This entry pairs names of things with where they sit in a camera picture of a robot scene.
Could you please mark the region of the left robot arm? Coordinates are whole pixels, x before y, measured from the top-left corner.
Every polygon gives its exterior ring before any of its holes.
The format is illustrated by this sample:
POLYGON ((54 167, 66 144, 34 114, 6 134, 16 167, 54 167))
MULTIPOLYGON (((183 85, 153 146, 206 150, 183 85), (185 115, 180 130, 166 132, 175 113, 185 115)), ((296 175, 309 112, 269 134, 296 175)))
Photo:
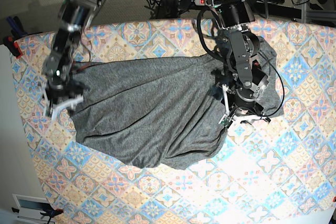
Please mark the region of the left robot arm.
POLYGON ((212 71, 214 97, 225 107, 219 123, 228 129, 232 124, 270 122, 259 104, 269 75, 262 71, 257 60, 260 41, 248 28, 255 17, 247 0, 200 0, 199 3, 211 11, 218 29, 216 46, 210 50, 202 33, 201 19, 205 11, 201 10, 196 28, 202 47, 223 64, 222 69, 212 71))

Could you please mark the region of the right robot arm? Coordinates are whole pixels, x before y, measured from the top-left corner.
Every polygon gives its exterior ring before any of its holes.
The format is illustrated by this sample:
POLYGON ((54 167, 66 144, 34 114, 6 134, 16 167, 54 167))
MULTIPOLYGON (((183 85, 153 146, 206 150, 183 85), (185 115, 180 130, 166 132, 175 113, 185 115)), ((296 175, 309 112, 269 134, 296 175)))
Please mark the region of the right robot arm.
POLYGON ((54 120, 63 109, 74 110, 83 102, 85 85, 72 77, 73 56, 82 32, 90 26, 104 0, 65 0, 59 12, 60 27, 43 64, 44 116, 54 120))

